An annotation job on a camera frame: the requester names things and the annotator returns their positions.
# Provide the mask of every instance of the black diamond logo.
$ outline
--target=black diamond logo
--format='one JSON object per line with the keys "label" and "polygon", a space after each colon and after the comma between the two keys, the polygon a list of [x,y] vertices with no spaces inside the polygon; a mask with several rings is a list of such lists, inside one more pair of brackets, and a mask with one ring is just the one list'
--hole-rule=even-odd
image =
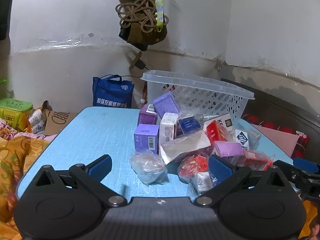
{"label": "black diamond logo", "polygon": [[237,138],[242,145],[244,145],[248,141],[248,138],[244,135],[243,132],[239,133]]}

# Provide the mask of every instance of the blue table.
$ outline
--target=blue table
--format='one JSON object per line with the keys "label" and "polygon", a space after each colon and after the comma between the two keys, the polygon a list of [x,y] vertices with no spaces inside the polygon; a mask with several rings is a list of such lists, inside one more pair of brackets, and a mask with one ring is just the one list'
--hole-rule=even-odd
{"label": "blue table", "polygon": [[[47,149],[38,157],[33,166],[25,174],[17,188],[17,197],[21,198],[29,183],[45,165],[50,164],[55,170],[68,170],[76,163],[85,165],[103,154],[112,158],[112,171],[102,184],[126,197],[181,197],[187,195],[187,184],[180,182],[174,174],[177,165],[169,167],[169,182],[164,185],[144,185],[132,170],[129,157],[134,154],[133,133],[137,127],[138,109],[88,107],[50,143]],[[234,120],[237,124],[258,132],[244,120]],[[292,164],[292,160],[273,142],[262,136],[259,151],[276,159]]]}

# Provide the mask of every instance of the bottle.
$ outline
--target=bottle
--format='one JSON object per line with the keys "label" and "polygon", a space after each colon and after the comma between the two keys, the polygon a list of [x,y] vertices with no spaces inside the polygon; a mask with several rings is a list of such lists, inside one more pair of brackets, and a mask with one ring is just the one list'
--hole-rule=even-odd
{"label": "bottle", "polygon": [[141,99],[140,99],[140,103],[138,104],[138,108],[139,108],[139,109],[142,109],[143,106],[144,106],[144,104],[145,104],[145,102],[146,102],[146,101],[145,101],[143,98],[141,98]]}

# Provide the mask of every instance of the blue tote bag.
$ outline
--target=blue tote bag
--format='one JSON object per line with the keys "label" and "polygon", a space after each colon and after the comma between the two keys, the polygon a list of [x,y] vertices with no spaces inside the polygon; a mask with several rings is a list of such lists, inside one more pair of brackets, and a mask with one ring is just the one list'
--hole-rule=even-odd
{"label": "blue tote bag", "polygon": [[131,108],[134,84],[131,81],[122,80],[119,75],[107,76],[93,77],[92,105]]}

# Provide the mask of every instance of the lavender box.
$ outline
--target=lavender box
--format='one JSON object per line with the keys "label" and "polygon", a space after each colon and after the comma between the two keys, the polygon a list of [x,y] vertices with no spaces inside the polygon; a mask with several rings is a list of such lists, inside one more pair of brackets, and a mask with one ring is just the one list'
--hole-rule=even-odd
{"label": "lavender box", "polygon": [[152,105],[144,105],[139,112],[138,125],[139,124],[156,124],[158,120],[158,114],[153,111]]}
{"label": "lavender box", "polygon": [[158,154],[159,125],[139,124],[134,132],[136,151],[150,150]]}
{"label": "lavender box", "polygon": [[213,143],[212,154],[216,154],[219,157],[244,155],[241,143],[222,141],[215,141]]}
{"label": "lavender box", "polygon": [[177,114],[180,112],[179,107],[171,94],[171,91],[153,100],[153,106],[161,119],[164,113]]}

